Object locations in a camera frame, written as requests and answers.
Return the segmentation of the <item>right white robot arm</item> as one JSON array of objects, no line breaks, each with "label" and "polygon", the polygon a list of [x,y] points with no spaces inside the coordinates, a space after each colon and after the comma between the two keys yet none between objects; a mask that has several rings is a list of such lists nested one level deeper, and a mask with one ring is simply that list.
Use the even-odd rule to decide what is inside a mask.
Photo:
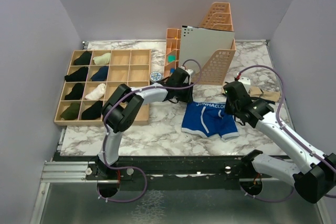
[{"label": "right white robot arm", "polygon": [[294,187],[307,202],[315,204],[335,187],[335,154],[326,155],[288,127],[264,100],[252,100],[244,85],[224,85],[225,112],[269,137],[292,160],[290,163],[254,150],[242,158],[246,177],[266,174]]}]

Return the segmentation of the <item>blue boxer underwear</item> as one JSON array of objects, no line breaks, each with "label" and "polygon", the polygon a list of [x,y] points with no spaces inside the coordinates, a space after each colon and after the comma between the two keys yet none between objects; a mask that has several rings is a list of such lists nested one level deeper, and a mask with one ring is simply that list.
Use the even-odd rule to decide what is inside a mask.
[{"label": "blue boxer underwear", "polygon": [[223,141],[238,137],[232,115],[225,112],[225,103],[191,102],[187,104],[181,131],[203,138],[219,135]]}]

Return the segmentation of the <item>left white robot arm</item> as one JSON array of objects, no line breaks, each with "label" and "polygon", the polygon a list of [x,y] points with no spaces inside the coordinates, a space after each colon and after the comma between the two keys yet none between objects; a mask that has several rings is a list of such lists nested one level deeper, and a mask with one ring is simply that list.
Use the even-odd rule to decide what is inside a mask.
[{"label": "left white robot arm", "polygon": [[191,102],[193,75],[194,70],[182,66],[169,77],[150,86],[131,88],[126,84],[119,85],[101,110],[106,133],[92,171],[104,179],[112,178],[116,172],[114,163],[119,159],[123,133],[133,124],[141,107],[172,99]]}]

